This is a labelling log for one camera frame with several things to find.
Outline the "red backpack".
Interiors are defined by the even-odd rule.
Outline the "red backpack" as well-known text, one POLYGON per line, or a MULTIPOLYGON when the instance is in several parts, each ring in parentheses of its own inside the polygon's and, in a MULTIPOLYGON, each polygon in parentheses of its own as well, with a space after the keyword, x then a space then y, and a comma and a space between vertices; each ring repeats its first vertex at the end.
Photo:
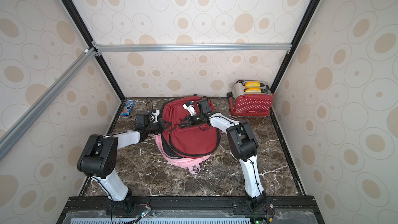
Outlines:
POLYGON ((199 158, 211 155, 219 146, 219 129, 208 123, 188 126, 187 120, 191 114, 183 106, 192 102, 195 112, 199 114, 198 101, 203 99, 204 97, 188 96, 163 104, 160 117, 166 129, 161 134, 161 144, 169 157, 199 158))

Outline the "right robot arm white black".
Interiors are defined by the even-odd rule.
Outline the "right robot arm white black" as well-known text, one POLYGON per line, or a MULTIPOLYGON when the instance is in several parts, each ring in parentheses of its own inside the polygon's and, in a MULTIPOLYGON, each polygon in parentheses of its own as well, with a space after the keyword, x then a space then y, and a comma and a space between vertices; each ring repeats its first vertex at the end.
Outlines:
POLYGON ((189 112, 182 123, 187 126, 208 124, 227 134, 233 156, 240 162, 245 180, 245 191, 250 208, 255 211, 266 202, 266 193, 260 182, 257 165, 258 142, 247 121, 235 121, 213 111, 207 99, 197 102, 199 111, 194 109, 193 101, 187 101, 183 107, 189 112))

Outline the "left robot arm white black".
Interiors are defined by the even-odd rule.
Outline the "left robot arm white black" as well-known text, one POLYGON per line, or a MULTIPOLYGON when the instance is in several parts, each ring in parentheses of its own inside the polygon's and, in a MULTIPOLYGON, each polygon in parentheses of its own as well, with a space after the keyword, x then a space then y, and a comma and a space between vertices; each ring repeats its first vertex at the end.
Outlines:
POLYGON ((118 134, 89 136, 77 163, 78 171, 94 179, 111 200, 117 213, 130 213, 134 207, 131 190, 116 172, 118 150, 143 142, 149 135, 161 134, 170 124, 159 117, 159 111, 140 112, 135 129, 118 134))

